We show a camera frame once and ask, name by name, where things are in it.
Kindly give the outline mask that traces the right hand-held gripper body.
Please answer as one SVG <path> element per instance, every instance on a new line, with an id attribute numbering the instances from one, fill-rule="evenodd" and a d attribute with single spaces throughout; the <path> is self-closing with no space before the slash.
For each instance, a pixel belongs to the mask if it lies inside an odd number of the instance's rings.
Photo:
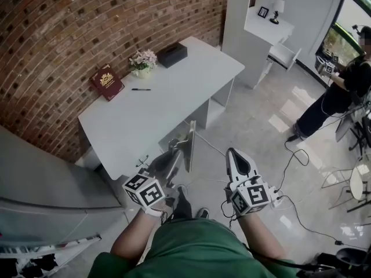
<path id="1" fill-rule="evenodd" d="M 259 212 L 279 199 L 275 187 L 269 186 L 260 175 L 230 182 L 224 190 L 227 202 L 232 204 L 237 216 Z"/>

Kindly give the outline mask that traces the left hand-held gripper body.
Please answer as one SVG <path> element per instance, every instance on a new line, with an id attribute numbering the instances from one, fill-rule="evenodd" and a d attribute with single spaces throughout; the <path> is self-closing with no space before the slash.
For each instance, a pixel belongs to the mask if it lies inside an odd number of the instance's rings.
<path id="1" fill-rule="evenodd" d="M 156 169 L 140 168 L 123 184 L 129 199 L 145 213 L 162 213 L 165 206 L 172 207 L 176 201 L 173 184 L 163 172 Z"/>

